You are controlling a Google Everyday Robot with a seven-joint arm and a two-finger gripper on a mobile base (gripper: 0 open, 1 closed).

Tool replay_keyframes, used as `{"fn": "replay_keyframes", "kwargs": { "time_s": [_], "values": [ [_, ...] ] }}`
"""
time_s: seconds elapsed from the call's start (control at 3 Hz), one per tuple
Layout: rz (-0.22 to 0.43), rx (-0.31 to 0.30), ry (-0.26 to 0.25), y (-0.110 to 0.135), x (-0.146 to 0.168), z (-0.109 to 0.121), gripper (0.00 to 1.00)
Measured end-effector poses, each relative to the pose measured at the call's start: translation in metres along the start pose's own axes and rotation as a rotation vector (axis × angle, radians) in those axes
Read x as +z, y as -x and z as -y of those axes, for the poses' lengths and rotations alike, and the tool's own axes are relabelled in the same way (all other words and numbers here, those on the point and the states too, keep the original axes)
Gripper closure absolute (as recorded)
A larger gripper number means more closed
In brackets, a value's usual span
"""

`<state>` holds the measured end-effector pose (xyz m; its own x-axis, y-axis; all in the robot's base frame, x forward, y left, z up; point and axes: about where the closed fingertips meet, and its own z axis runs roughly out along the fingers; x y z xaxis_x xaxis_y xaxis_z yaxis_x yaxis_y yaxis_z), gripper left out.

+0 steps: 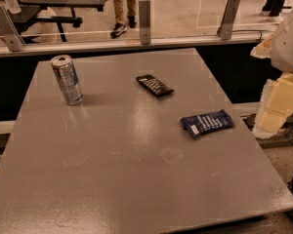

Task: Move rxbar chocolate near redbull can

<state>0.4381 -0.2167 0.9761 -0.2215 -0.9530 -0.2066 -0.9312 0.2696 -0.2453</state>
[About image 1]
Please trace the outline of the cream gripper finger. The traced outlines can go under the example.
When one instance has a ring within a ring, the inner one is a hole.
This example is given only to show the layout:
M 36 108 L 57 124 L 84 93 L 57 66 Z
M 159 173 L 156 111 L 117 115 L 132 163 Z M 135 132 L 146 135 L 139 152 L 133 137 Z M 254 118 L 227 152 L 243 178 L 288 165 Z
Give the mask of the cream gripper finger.
M 252 133 L 257 138 L 274 136 L 293 114 L 293 74 L 268 79 L 262 90 L 260 107 Z
M 272 36 L 270 35 L 252 49 L 250 55 L 257 59 L 269 59 L 271 57 Z

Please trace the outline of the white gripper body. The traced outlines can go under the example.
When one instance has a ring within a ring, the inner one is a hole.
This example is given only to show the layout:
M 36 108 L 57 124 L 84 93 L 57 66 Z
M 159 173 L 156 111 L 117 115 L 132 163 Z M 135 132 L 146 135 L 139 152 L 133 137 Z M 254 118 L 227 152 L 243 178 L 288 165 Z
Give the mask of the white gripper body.
M 293 73 L 293 9 L 272 36 L 271 62 L 274 68 Z

